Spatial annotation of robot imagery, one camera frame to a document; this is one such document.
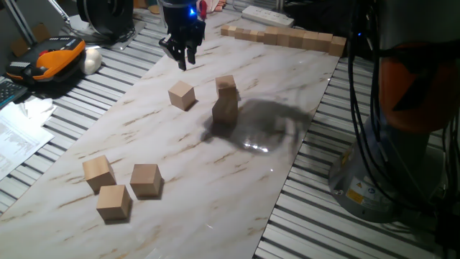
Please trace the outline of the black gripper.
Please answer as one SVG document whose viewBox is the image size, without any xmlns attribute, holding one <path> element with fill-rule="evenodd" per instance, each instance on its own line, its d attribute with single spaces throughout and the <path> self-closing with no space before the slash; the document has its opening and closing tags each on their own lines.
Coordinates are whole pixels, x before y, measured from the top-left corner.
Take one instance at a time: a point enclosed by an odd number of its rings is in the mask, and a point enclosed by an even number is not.
<svg viewBox="0 0 460 259">
<path fill-rule="evenodd" d="M 162 0 L 163 18 L 168 37 L 159 41 L 165 54 L 186 70 L 185 47 L 190 64 L 196 63 L 196 51 L 204 39 L 206 23 L 201 20 L 196 0 Z"/>
</svg>

